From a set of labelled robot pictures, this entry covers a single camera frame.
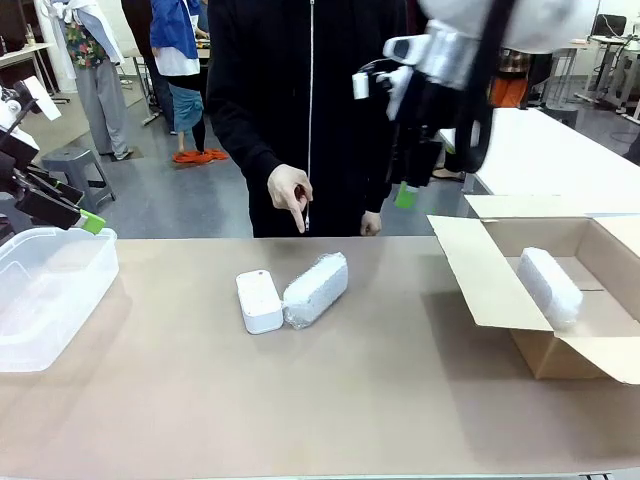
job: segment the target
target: black leggings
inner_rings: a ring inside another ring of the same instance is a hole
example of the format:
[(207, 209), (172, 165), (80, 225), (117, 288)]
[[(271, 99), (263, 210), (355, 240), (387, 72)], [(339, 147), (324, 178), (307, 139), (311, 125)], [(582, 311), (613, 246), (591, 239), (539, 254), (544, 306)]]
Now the black leggings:
[[(167, 77), (167, 80), (171, 85), (176, 87), (200, 92), (200, 75)], [(207, 129), (204, 124), (204, 114), (200, 117), (198, 123), (193, 126), (191, 132), (193, 133), (193, 138), (196, 141), (196, 148), (200, 153), (204, 152), (204, 139), (207, 135)]]

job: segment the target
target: clear plastic bin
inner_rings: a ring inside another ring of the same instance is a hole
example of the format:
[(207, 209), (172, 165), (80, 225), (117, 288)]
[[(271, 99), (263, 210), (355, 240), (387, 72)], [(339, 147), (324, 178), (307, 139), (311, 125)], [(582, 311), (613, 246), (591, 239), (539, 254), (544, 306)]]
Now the clear plastic bin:
[(0, 247), (0, 372), (48, 368), (118, 274), (116, 234), (35, 228)]

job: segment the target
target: open cardboard box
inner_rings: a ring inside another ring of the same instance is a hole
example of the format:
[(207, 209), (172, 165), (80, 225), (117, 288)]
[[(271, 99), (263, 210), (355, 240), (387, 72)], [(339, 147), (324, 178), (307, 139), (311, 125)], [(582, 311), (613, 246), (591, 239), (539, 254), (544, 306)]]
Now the open cardboard box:
[[(429, 216), (476, 324), (509, 329), (537, 379), (640, 384), (640, 218), (505, 201), (470, 201), (480, 220)], [(570, 330), (554, 332), (516, 276), (526, 247), (551, 253), (583, 291)]]

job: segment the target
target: bubble wrap package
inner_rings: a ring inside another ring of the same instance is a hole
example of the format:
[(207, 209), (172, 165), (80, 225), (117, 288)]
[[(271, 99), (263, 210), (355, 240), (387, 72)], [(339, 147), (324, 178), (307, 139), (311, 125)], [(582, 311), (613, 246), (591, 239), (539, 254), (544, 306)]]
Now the bubble wrap package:
[(525, 248), (516, 273), (554, 329), (576, 322), (584, 296), (549, 252)]
[(284, 319), (299, 330), (313, 324), (347, 289), (349, 269), (342, 253), (323, 255), (284, 291)]

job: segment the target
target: zipper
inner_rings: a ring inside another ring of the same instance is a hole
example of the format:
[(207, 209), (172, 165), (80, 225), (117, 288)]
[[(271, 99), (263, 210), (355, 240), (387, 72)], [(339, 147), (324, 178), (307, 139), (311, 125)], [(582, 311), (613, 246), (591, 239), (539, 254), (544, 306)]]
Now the zipper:
[[(307, 146), (307, 178), (309, 182), (311, 182), (311, 125), (313, 118), (313, 74), (314, 74), (314, 47), (315, 47), (315, 5), (316, 0), (309, 0), (309, 8), (311, 9), (311, 39), (310, 39), (310, 49), (311, 49), (311, 66), (309, 68), (309, 142)], [(305, 229), (307, 232), (309, 231), (309, 211), (311, 210), (311, 205), (307, 205), (307, 215), (304, 220)]]

